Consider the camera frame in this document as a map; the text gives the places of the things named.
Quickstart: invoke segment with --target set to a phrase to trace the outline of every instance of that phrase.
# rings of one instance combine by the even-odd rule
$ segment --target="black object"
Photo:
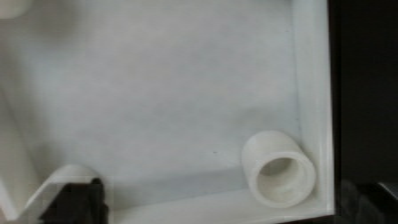
[[[341,176],[356,184],[398,182],[398,1],[334,2],[341,9]]]
[[[398,203],[398,183],[379,183],[379,186],[386,190],[386,192],[388,192],[388,194],[391,196],[391,199]]]
[[[91,184],[68,184],[41,215],[45,224],[107,224],[109,206],[100,179]]]
[[[359,222],[359,224],[368,223],[398,223],[398,200],[395,198],[395,186],[396,184],[375,183],[359,185],[359,192],[366,196],[368,201],[361,201],[361,206],[368,207],[363,210],[363,214],[359,211],[359,216],[363,216],[363,220],[373,220],[373,222]]]

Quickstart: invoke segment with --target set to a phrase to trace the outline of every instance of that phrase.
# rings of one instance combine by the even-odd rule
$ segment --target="black bracket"
[[[68,184],[41,215],[45,224],[109,224],[109,206],[100,179]]]

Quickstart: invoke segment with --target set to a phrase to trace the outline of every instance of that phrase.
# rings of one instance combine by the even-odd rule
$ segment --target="white cylindrical fitting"
[[[13,19],[27,12],[34,0],[0,0],[0,19]]]
[[[276,131],[249,140],[242,154],[254,198],[269,207],[288,208],[308,198],[317,181],[315,166],[293,139]]]

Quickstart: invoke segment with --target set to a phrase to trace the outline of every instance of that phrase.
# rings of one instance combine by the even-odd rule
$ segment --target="white plastic tray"
[[[102,174],[116,224],[334,213],[325,0],[41,0],[0,21],[0,50],[9,217],[66,164]],[[317,166],[290,209],[247,190],[240,152],[263,130],[295,138]]]

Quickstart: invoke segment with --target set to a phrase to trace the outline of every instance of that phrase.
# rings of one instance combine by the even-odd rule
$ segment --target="round opening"
[[[292,158],[272,160],[258,175],[258,192],[267,202],[295,204],[306,198],[311,188],[309,170]]]

